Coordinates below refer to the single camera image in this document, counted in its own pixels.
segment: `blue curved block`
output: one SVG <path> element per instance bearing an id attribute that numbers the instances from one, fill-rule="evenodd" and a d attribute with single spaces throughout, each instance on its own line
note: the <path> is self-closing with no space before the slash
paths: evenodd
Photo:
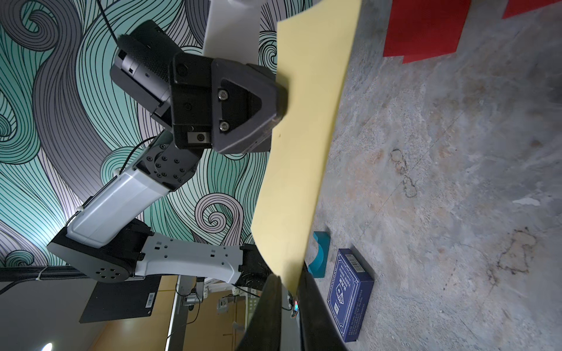
<path id="1" fill-rule="evenodd" d="M 309 272 L 314 278 L 323 278 L 326 273 L 330 236 L 325 231 L 315 231 L 312 237 L 318 242 L 318 255 L 309 264 Z"/>

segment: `concrete floor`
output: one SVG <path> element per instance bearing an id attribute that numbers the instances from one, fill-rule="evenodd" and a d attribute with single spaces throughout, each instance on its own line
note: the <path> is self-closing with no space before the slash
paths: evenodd
<path id="1" fill-rule="evenodd" d="M 456 54 L 383 58 L 364 1 L 315 230 L 376 283 L 349 350 L 562 349 L 562 2 L 473 0 Z M 314 255 L 311 250 L 309 258 Z"/>

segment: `yellow paper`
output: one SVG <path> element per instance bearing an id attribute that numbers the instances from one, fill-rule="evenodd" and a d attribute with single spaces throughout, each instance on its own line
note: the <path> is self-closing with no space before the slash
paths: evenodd
<path id="1" fill-rule="evenodd" d="M 295 293 L 346 76 L 360 0 L 323 0 L 277 26 L 277 82 L 287 114 L 275 129 L 252 221 L 261 255 Z"/>

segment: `wall mural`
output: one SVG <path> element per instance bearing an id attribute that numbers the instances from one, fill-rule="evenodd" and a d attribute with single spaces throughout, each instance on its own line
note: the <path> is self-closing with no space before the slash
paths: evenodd
<path id="1" fill-rule="evenodd" d="M 201 54 L 209 0 L 102 0 L 116 35 L 154 20 Z M 312 0 L 268 0 L 259 63 L 277 65 L 276 25 Z M 112 83 L 116 53 L 96 0 L 0 2 L 0 267 L 64 265 L 46 245 L 112 178 L 133 146 L 162 127 Z M 206 150 L 196 175 L 139 218 L 176 239 L 253 243 L 268 153 Z"/>

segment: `red paper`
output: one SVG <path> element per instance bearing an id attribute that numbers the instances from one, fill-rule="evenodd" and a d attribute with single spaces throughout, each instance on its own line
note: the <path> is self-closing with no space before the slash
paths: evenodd
<path id="1" fill-rule="evenodd" d="M 393 0 L 383 56 L 455 52 L 469 8 L 470 0 Z"/>
<path id="2" fill-rule="evenodd" d="M 452 52 L 443 52 L 443 53 L 428 53 L 428 54 L 420 54 L 420 55 L 406 55 L 404 56 L 404 59 L 402 59 L 402 64 L 405 65 L 406 63 L 410 63 L 410 62 L 415 62 L 415 61 L 421 61 L 421 60 L 425 60 L 426 58 L 432 58 L 432 57 L 437 57 L 437 56 L 443 56 L 443 55 L 447 55 L 450 53 L 454 53 L 455 51 Z"/>
<path id="3" fill-rule="evenodd" d="M 513 17 L 521 13 L 536 10 L 561 0 L 509 0 L 502 18 Z"/>

